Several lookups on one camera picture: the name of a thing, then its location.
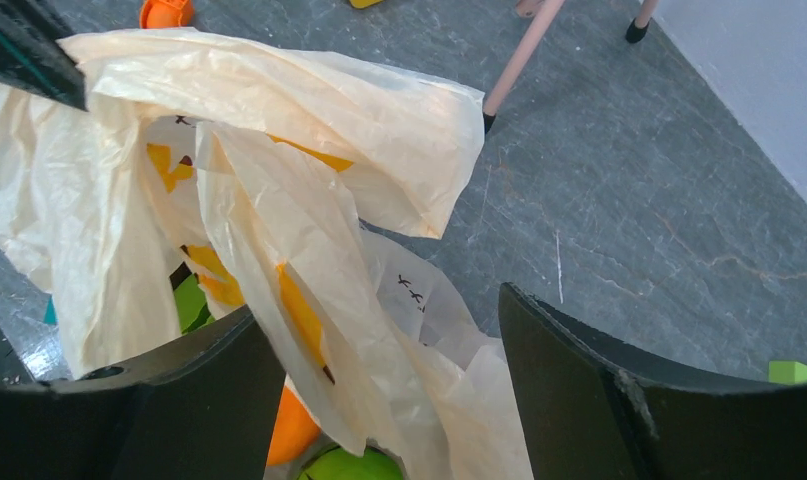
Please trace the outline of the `translucent beige plastic bag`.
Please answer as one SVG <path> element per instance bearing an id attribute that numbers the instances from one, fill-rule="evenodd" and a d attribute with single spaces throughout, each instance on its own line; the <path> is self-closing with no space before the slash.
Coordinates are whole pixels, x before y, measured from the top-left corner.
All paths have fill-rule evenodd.
<path id="1" fill-rule="evenodd" d="M 0 250 L 53 299 L 76 376 L 176 339 L 169 259 L 248 306 L 321 429 L 412 479 L 529 479 L 499 341 L 440 270 L 481 91 L 193 29 L 66 38 L 79 110 L 0 82 Z"/>

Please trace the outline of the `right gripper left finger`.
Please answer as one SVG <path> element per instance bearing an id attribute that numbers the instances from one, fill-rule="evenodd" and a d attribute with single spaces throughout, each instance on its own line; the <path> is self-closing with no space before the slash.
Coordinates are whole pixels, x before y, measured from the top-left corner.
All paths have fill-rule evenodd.
<path id="1" fill-rule="evenodd" d="M 247 307 L 75 381 L 0 385 L 0 479 L 260 479 L 283 385 Z"/>

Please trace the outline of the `orange fake fruit in bag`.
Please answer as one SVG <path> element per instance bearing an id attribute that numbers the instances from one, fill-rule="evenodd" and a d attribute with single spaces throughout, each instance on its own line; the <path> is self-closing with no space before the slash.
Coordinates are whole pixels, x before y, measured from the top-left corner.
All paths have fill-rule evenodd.
<path id="1" fill-rule="evenodd" d="M 284 386 L 270 440 L 266 465 L 289 463 L 318 438 L 321 429 L 291 388 Z"/>

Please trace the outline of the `orange curved toy piece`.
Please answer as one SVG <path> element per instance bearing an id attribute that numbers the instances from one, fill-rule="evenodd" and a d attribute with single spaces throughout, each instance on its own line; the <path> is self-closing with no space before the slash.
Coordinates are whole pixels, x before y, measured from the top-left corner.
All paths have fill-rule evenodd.
<path id="1" fill-rule="evenodd" d="M 144 29 L 189 26 L 195 13 L 192 0 L 145 0 L 139 24 Z"/>

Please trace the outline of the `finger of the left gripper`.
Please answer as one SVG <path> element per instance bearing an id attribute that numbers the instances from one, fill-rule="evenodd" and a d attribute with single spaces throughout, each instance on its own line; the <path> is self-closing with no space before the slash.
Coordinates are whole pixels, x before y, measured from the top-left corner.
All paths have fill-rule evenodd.
<path id="1" fill-rule="evenodd" d="M 0 83 L 85 111 L 85 79 L 58 41 L 73 30 L 45 1 L 0 0 Z"/>

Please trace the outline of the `orange yellow toy brick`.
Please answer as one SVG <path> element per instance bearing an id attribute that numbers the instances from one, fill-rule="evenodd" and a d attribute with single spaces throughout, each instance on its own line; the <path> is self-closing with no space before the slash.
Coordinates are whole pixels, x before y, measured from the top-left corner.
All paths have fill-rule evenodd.
<path id="1" fill-rule="evenodd" d="M 384 0 L 349 0 L 349 3 L 353 8 L 365 9 L 383 1 Z"/>

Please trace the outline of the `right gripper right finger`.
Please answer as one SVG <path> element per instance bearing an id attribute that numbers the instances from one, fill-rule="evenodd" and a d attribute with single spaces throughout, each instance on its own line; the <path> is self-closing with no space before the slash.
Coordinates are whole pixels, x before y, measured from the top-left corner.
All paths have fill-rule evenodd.
<path id="1" fill-rule="evenodd" d="M 498 318 L 537 479 L 807 479 L 807 383 L 655 355 L 501 286 Z"/>

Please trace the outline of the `green fake fruit in bag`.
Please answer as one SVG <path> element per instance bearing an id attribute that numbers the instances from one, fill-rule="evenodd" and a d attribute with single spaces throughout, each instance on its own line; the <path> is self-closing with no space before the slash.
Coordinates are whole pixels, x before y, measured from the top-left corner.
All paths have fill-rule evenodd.
<path id="1" fill-rule="evenodd" d="M 314 455 L 298 472 L 298 480 L 403 480 L 397 462 L 385 453 L 367 448 L 356 456 L 339 446 Z"/>

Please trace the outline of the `pink tripod stand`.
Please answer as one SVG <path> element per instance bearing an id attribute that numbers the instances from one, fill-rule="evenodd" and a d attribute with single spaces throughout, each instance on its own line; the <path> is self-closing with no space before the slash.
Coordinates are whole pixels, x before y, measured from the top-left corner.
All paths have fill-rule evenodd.
<path id="1" fill-rule="evenodd" d="M 529 25 L 520 43 L 514 50 L 495 86 L 486 96 L 483 105 L 485 134 L 488 134 L 491 130 L 497 118 L 498 110 L 512 90 L 538 45 L 543 40 L 564 3 L 565 0 L 542 0 L 519 1 L 516 4 L 516 13 L 521 17 L 531 18 L 532 23 Z M 643 0 L 641 2 L 638 14 L 632 19 L 624 35 L 624 39 L 628 44 L 637 44 L 645 38 L 658 4 L 659 0 Z"/>

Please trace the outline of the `small green cube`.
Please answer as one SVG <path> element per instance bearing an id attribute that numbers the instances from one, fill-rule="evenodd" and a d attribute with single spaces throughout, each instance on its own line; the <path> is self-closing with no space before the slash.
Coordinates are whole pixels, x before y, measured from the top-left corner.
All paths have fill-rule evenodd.
<path id="1" fill-rule="evenodd" d="M 768 380 L 781 385 L 807 383 L 807 365 L 791 360 L 772 360 L 769 362 Z"/>

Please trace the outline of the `teal flat block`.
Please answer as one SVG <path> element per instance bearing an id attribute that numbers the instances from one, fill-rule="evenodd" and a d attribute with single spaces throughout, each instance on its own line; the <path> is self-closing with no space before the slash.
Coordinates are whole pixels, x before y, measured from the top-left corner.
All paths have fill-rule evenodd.
<path id="1" fill-rule="evenodd" d="M 43 323 L 51 326 L 56 326 L 58 324 L 57 314 L 52 297 L 48 298 L 47 306 L 43 316 Z"/>

